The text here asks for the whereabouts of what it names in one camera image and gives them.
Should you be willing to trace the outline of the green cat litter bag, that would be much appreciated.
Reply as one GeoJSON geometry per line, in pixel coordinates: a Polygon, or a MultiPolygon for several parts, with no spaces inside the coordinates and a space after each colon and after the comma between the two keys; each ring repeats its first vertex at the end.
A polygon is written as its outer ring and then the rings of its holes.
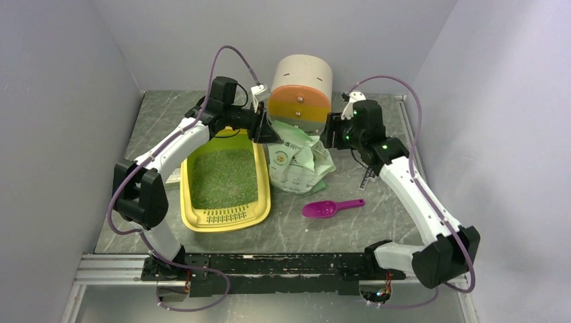
{"type": "Polygon", "coordinates": [[[333,158],[316,135],[274,121],[279,143],[268,144],[270,183],[284,191],[312,195],[329,186],[324,177],[336,170],[333,158]]]}

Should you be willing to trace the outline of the yellow litter box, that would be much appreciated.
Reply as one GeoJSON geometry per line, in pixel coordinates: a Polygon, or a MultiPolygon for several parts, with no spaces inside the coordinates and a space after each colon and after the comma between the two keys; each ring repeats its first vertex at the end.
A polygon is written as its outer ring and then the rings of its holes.
{"type": "Polygon", "coordinates": [[[257,225],[271,210],[264,147],[226,128],[181,164],[180,208],[192,231],[216,233],[257,225]]]}

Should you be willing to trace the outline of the magenta plastic scoop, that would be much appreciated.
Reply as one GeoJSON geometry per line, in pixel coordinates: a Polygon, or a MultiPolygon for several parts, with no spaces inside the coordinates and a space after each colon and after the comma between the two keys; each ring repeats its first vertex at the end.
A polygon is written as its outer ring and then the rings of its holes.
{"type": "Polygon", "coordinates": [[[363,207],[366,204],[364,199],[335,202],[330,200],[309,203],[302,208],[302,215],[312,219],[328,219],[333,217],[338,211],[363,207]]]}

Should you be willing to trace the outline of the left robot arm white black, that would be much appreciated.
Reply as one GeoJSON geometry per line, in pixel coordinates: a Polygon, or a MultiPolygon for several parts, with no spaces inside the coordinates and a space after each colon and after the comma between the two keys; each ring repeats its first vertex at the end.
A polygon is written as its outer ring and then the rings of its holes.
{"type": "Polygon", "coordinates": [[[106,214],[108,225],[114,233],[122,234],[113,223],[114,211],[129,222],[133,226],[129,233],[139,234],[168,279],[181,278],[190,267],[183,245],[165,221],[165,182],[171,173],[227,127],[245,131],[253,143],[279,142],[263,103],[271,93],[268,86],[258,83],[251,87],[250,108],[234,103],[238,86],[235,79],[215,77],[206,95],[185,113],[169,135],[143,155],[134,160],[122,159],[114,167],[106,214]]]}

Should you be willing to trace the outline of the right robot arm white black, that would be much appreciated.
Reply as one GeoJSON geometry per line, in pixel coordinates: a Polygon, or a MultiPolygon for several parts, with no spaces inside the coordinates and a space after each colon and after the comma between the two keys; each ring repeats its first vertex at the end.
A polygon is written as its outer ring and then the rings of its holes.
{"type": "Polygon", "coordinates": [[[387,135],[382,108],[374,100],[349,103],[327,115],[321,140],[326,148],[357,151],[364,164],[401,201],[421,236],[420,246],[385,240],[369,247],[364,272],[373,279],[389,269],[413,273],[428,289],[473,271],[481,236],[446,211],[409,158],[407,146],[387,135]]]}

